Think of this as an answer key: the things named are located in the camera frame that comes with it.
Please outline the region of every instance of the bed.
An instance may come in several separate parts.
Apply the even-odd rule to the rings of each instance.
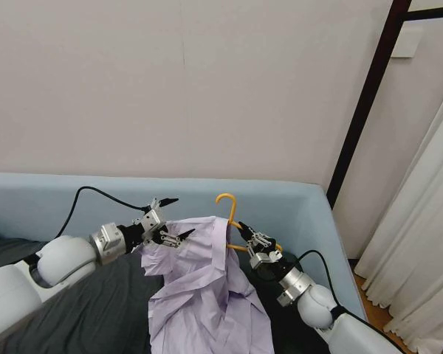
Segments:
[[[139,205],[154,196],[179,197],[168,206],[167,217],[173,220],[228,215],[230,203],[217,206],[214,199],[220,192],[231,192],[238,199],[236,219],[277,238],[293,254],[321,251],[339,300],[364,318],[331,210],[322,189],[313,184],[0,173],[0,266],[51,240],[69,212],[75,190],[83,185]],[[85,192],[64,233],[87,237],[103,223],[128,224],[137,216],[134,210]],[[327,353],[320,337],[294,310],[275,302],[278,286],[260,283],[249,272],[247,256],[239,257],[272,320],[276,353]],[[303,268],[316,282],[328,285],[319,260],[306,259]],[[148,299],[161,286],[161,277],[144,277],[138,255],[128,254],[49,302],[0,342],[0,353],[149,353]]]

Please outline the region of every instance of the white wall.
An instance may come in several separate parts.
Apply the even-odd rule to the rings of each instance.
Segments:
[[[0,171],[327,187],[390,3],[0,0]],[[350,255],[443,97],[436,32],[381,88],[335,208]]]

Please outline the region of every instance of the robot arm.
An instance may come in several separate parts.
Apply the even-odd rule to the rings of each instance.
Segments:
[[[255,232],[240,222],[241,236],[247,241],[250,265],[253,270],[265,268],[272,272],[283,288],[277,298],[283,307],[297,301],[302,320],[328,344],[331,354],[398,354],[403,353],[393,342],[367,322],[340,306],[330,289],[315,284],[283,257],[275,247],[275,239]]]
[[[141,243],[179,247],[193,230],[170,235],[161,208],[177,199],[154,200],[130,226],[102,225],[89,241],[59,236],[40,251],[0,268],[0,340],[45,302],[90,275],[98,266]]]

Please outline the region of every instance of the lavender shirt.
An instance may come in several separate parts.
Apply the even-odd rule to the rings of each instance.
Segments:
[[[178,235],[195,231],[178,249],[145,246],[146,275],[164,275],[149,300],[153,354],[274,353],[271,324],[254,287],[226,248],[227,220],[192,218],[167,223]]]

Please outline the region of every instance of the gray bedsheet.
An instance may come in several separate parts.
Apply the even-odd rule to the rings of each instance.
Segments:
[[[0,266],[14,263],[43,245],[0,240]],[[260,281],[250,271],[247,254],[239,252],[238,256],[271,318],[276,354],[329,353],[319,335],[302,322],[296,308],[279,306],[278,284]],[[161,287],[162,277],[144,277],[140,256],[127,254],[52,299],[0,343],[0,353],[150,353],[148,301]]]
[[[0,240],[0,266],[42,246]],[[161,287],[162,277],[144,277],[140,256],[127,254],[50,300],[0,353],[150,353],[148,300]]]

